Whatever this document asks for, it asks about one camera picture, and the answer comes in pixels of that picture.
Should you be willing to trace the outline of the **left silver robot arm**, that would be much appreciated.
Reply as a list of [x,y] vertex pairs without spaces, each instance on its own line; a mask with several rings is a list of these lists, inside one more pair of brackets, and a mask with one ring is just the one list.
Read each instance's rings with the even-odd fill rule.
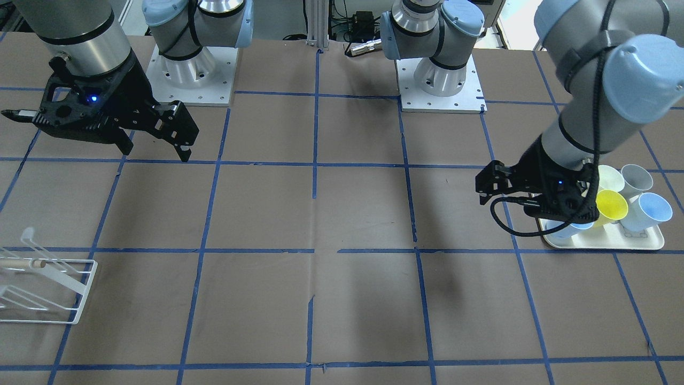
[[493,158],[515,164],[542,125],[554,125],[571,102],[545,52],[477,50],[473,58],[488,112],[389,119],[408,137],[407,162],[401,171],[379,173],[369,217],[393,224],[417,213],[419,222],[482,224],[488,212],[477,206],[476,173]]

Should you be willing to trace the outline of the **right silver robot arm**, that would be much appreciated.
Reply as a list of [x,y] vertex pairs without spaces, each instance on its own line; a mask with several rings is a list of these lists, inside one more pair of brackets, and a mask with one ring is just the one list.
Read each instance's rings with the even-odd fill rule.
[[2,115],[53,138],[117,146],[130,132],[190,160],[199,127],[188,105],[227,106],[252,1],[14,1],[50,54],[39,107]]

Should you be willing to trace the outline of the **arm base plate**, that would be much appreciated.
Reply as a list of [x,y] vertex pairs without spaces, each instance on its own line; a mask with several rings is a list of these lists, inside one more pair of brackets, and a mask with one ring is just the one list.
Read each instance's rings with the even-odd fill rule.
[[173,61],[154,49],[146,76],[159,102],[187,106],[229,107],[240,50],[204,47],[194,58]]
[[488,110],[476,64],[470,56],[456,70],[428,58],[395,61],[403,112],[480,114]]

